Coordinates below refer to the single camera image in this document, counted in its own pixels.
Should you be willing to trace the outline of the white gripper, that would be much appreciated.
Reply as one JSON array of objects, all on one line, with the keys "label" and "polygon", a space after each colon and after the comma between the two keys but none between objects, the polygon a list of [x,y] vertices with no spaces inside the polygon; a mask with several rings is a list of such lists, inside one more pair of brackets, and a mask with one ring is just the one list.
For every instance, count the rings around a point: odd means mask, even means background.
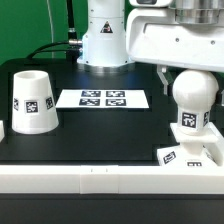
[{"label": "white gripper", "polygon": [[126,49],[134,61],[158,65],[168,95],[173,82],[168,66],[224,72],[224,10],[216,24],[191,25],[177,23],[169,8],[134,9],[127,19]]}]

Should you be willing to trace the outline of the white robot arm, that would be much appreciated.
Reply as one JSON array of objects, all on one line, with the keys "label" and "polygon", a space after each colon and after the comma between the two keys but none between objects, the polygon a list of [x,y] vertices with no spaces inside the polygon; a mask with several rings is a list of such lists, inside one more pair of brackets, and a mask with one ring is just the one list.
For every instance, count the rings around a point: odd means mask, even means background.
[{"label": "white robot arm", "polygon": [[224,0],[87,0],[88,30],[79,62],[88,68],[132,61],[224,73]]}]

